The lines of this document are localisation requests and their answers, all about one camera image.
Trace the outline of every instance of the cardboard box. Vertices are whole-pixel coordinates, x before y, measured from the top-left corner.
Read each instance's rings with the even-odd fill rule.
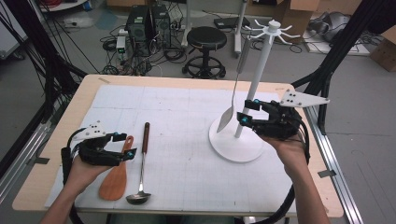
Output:
[[[388,29],[384,34],[382,34],[388,41],[396,45],[396,25]]]
[[[288,35],[299,35],[299,38],[282,36],[291,43],[300,43],[314,11],[317,10],[319,0],[277,0],[273,19],[281,23],[281,28],[292,26]]]
[[[106,0],[108,7],[131,7],[133,5],[151,5],[151,0]]]
[[[272,17],[274,15],[274,9],[274,6],[253,4],[253,0],[248,0],[245,15]]]
[[[317,13],[338,11],[343,14],[352,15],[358,8],[361,0],[321,0],[318,5]]]
[[[370,54],[370,58],[389,72],[396,72],[396,44],[389,40],[384,39]]]

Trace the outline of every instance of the white utensil stand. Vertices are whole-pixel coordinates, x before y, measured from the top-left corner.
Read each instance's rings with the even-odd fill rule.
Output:
[[[270,54],[271,47],[274,43],[275,37],[278,37],[283,43],[286,42],[281,35],[287,37],[299,37],[298,35],[287,35],[282,31],[289,30],[291,26],[285,29],[279,29],[280,23],[277,21],[270,21],[268,26],[264,26],[255,21],[261,29],[251,29],[251,31],[262,31],[259,35],[250,36],[250,38],[259,38],[265,36],[264,44],[262,47],[262,53],[260,55],[259,64],[257,66],[255,75],[251,80],[250,88],[247,94],[247,100],[253,100],[256,93],[257,87],[259,86],[260,80],[262,79],[262,72],[268,60],[268,55]],[[248,114],[249,109],[244,108],[244,114]],[[217,133],[217,128],[219,127],[219,121],[221,116],[216,119],[210,127],[209,139],[212,147],[222,156],[229,161],[235,162],[249,162],[254,161],[260,157],[264,152],[265,142],[253,131],[246,130],[242,133],[243,127],[239,125],[236,119],[236,113],[233,115],[230,123],[221,132]]]

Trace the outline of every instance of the metal spoon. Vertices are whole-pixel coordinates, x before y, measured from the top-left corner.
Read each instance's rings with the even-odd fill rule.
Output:
[[[137,194],[131,194],[125,198],[126,201],[131,204],[145,203],[149,199],[149,196],[151,196],[150,193],[145,193],[145,191],[143,191],[143,175],[145,173],[145,158],[146,158],[146,153],[148,152],[148,142],[149,142],[149,123],[146,122],[145,133],[143,137],[143,146],[142,146],[143,160],[142,160],[142,168],[140,170],[139,192],[137,192]]]

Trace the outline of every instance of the black stool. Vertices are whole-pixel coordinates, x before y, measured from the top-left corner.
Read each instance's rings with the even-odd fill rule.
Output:
[[[188,72],[192,77],[200,78],[225,76],[225,67],[219,60],[209,56],[210,50],[221,49],[227,43],[227,36],[222,31],[207,26],[197,27],[189,31],[187,34],[187,42],[193,47],[190,53],[198,49],[203,53],[203,56],[190,59],[181,70],[184,74]],[[195,60],[201,58],[202,64],[193,63]],[[215,64],[209,65],[210,60],[215,61]]]

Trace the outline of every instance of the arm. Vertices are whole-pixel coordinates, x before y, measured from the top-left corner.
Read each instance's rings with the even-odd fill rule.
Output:
[[[330,223],[317,187],[305,161],[303,144],[297,135],[287,141],[261,136],[276,149],[285,165],[285,171],[293,182],[299,223]]]
[[[66,223],[70,209],[77,196],[87,188],[99,174],[109,168],[108,166],[89,165],[83,162],[79,156],[76,156],[64,188],[40,223]]]

